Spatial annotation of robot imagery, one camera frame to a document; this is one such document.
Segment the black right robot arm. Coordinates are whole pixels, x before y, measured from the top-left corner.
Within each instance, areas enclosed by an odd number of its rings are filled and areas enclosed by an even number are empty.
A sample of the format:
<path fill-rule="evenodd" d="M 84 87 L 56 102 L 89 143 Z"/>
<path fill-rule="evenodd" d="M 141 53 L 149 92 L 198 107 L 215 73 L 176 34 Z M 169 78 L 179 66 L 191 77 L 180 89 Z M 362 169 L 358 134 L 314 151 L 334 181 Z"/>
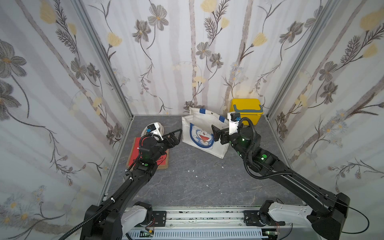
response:
<path fill-rule="evenodd" d="M 245 214 L 245 223 L 251 226 L 282 226 L 292 223 L 311 227 L 326 240 L 341 236 L 350 198 L 334 194 L 290 169 L 277 156 L 260 147 L 261 136 L 250 126 L 241 126 L 234 133 L 213 126 L 214 140 L 230 146 L 243 159 L 246 172 L 257 180 L 270 179 L 299 197 L 304 206 L 284 205 L 272 200 L 263 203 L 254 214 Z"/>

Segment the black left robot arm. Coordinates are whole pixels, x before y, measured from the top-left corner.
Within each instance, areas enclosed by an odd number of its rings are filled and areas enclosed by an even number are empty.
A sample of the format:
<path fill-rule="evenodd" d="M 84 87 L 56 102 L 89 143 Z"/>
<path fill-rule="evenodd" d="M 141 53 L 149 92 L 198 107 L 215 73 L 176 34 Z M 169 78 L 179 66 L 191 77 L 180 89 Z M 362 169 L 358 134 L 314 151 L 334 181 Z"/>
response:
<path fill-rule="evenodd" d="M 125 182 L 108 200 L 87 209 L 80 224 L 82 240 L 121 240 L 133 227 L 151 223 L 151 205 L 136 203 L 131 208 L 128 205 L 155 175 L 159 158 L 181 142 L 182 132 L 178 129 L 164 136 L 148 134 L 141 137 L 139 154 L 126 171 Z"/>

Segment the red Christmas jute bag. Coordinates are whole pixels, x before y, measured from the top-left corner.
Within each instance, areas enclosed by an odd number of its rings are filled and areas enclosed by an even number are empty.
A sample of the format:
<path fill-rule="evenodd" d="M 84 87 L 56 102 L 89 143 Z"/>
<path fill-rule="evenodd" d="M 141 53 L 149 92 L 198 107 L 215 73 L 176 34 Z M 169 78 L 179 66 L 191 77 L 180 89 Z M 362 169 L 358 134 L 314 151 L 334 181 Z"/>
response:
<path fill-rule="evenodd" d="M 163 135 L 164 134 L 163 125 L 160 124 L 159 122 L 156 122 L 154 124 L 159 125 L 160 134 Z M 133 144 L 129 159 L 126 163 L 127 169 L 130 167 L 130 165 L 134 162 L 134 160 L 139 155 L 139 141 L 140 141 L 140 139 L 141 138 L 139 137 L 139 138 L 135 138 L 135 140 L 134 140 L 134 144 Z M 158 170 L 164 170 L 164 169 L 167 169 L 169 167 L 169 150 L 167 150 L 166 153 L 158 159 L 157 164 L 158 164 Z"/>

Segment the white Doraemon canvas bag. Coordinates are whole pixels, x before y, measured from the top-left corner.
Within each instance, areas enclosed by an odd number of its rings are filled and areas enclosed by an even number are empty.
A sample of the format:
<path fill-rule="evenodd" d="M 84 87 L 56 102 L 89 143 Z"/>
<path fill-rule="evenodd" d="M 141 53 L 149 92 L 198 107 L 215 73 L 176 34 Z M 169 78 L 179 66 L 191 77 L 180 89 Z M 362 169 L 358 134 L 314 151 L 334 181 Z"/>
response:
<path fill-rule="evenodd" d="M 192 147 L 223 159 L 229 148 L 214 140 L 212 126 L 224 130 L 229 120 L 206 109 L 189 108 L 189 115 L 182 117 L 182 141 Z"/>

